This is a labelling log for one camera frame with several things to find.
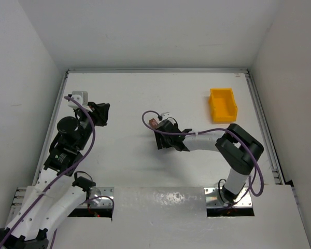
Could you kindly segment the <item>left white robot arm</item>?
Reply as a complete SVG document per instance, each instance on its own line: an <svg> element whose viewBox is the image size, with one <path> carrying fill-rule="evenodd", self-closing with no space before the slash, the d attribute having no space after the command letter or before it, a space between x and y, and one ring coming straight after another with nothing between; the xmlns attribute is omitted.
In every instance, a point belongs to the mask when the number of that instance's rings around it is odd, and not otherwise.
<svg viewBox="0 0 311 249"><path fill-rule="evenodd" d="M110 105L73 104L73 116L57 123L57 134L37 183L17 215L0 228L0 248L47 248L58 226L81 204L101 198L91 177L75 170L86 158L88 141L95 142L95 128L107 125Z"/></svg>

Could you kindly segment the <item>yellow plastic bin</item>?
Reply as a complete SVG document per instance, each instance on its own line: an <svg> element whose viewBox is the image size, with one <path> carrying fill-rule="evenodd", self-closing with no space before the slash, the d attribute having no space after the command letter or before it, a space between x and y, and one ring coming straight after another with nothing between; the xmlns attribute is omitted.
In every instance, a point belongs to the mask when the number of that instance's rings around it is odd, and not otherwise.
<svg viewBox="0 0 311 249"><path fill-rule="evenodd" d="M215 123L237 120L238 107L232 88L212 88L208 100L210 116Z"/></svg>

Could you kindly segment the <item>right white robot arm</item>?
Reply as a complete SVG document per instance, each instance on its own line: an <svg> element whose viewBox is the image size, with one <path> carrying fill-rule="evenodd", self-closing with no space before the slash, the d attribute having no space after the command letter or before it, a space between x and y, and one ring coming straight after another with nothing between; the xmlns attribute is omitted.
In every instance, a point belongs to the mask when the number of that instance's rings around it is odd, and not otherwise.
<svg viewBox="0 0 311 249"><path fill-rule="evenodd" d="M257 161L264 152L263 145L247 133L241 126L232 123L226 129L216 128L201 133L191 129L180 131L178 124L169 119L149 121L155 133L158 149L174 148L177 151L209 150L219 152L231 167L229 176L222 187L218 187L218 196L222 203L233 205L243 190L246 181L249 186L255 180L251 171L259 175L261 188L255 196L263 192L264 180Z"/></svg>

